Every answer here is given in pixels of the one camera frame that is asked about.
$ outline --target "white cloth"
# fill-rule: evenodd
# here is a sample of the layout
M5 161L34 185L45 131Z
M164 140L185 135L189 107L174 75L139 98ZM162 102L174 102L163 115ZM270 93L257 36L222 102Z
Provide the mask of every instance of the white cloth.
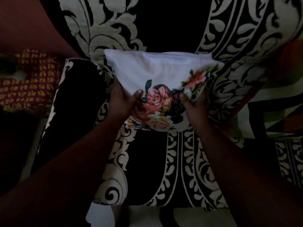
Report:
M184 131L189 122L178 94L198 98L211 73L223 67L211 54L147 53L105 49L107 64L132 95L143 89L142 102L125 122L128 128Z

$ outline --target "floor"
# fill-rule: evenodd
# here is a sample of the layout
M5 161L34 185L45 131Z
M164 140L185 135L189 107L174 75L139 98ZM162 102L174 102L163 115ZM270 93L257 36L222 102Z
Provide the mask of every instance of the floor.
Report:
M30 170L38 149L39 140L47 123L47 119L41 119L31 150L21 173L20 180L30 175ZM130 227L162 227L159 220L160 207L151 206L130 206ZM199 227L236 227L236 223L229 209L217 210L215 212L205 212L202 208L178 208L174 209L174 219L180 226ZM114 227L114 216L110 206L94 204L89 208L86 220L92 227Z

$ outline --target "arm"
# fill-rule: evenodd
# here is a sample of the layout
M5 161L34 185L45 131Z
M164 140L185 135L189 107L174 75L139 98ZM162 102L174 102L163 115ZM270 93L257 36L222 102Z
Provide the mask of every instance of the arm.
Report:
M107 118L0 198L0 226L74 226L84 220L118 131L142 93L125 100L115 80Z
M248 158L208 120L205 92L196 105L180 96L238 226L302 226L303 192Z

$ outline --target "yellow patterned fabric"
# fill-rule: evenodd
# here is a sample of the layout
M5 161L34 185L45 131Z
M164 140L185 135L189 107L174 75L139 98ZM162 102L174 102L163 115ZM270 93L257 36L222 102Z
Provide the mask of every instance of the yellow patterned fabric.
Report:
M0 79L0 105L5 111L32 107L50 109L59 84L63 64L49 54L26 49L15 55L23 70L25 80Z

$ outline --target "pink wall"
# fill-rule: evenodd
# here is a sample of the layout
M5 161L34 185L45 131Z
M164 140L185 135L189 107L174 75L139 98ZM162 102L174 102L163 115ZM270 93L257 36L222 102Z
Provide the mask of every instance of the pink wall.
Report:
M26 48L79 57L52 25L39 0L0 0L0 53Z

